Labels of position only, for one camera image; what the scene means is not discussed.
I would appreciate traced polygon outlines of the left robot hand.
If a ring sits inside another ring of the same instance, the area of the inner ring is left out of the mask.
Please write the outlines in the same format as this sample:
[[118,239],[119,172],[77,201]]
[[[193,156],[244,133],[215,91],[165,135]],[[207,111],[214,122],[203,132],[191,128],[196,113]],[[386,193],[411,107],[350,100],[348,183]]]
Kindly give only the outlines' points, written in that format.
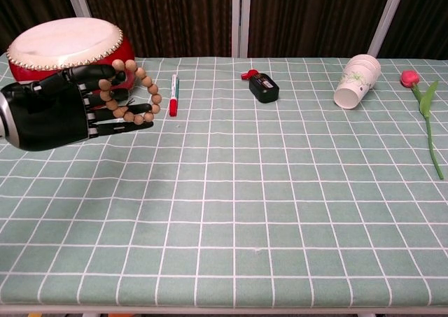
[[160,100],[118,105],[123,91],[111,87],[125,79],[123,70],[91,64],[11,83],[1,89],[1,136],[16,148],[42,151],[152,127]]

